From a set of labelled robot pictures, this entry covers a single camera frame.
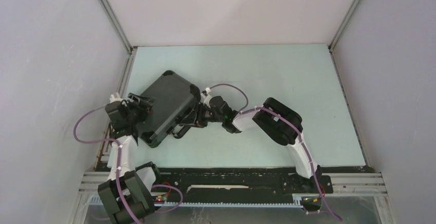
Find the black poker set case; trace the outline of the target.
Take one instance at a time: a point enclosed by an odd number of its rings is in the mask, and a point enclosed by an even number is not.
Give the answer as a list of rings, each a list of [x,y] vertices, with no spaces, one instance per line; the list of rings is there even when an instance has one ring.
[[[139,137],[151,148],[158,147],[200,101],[200,89],[172,70],[165,71],[142,94],[155,102],[143,123]]]

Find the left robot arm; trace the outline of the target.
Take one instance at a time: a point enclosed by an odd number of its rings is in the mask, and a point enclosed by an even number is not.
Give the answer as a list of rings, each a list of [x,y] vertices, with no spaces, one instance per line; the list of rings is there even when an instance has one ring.
[[[98,186],[98,195],[111,223],[137,223],[156,210],[151,191],[162,186],[162,177],[153,162],[136,166],[139,132],[154,99],[119,93],[110,96],[105,111],[110,118],[110,141],[116,156],[107,181]]]

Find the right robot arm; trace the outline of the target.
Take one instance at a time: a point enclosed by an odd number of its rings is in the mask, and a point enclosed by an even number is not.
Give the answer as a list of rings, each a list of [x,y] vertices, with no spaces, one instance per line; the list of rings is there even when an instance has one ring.
[[[236,111],[220,96],[206,98],[180,119],[179,135],[191,127],[204,128],[210,122],[221,123],[231,134],[259,127],[273,142],[289,151],[301,189],[312,192],[319,187],[322,171],[305,143],[302,117],[278,100],[267,98],[260,107]]]

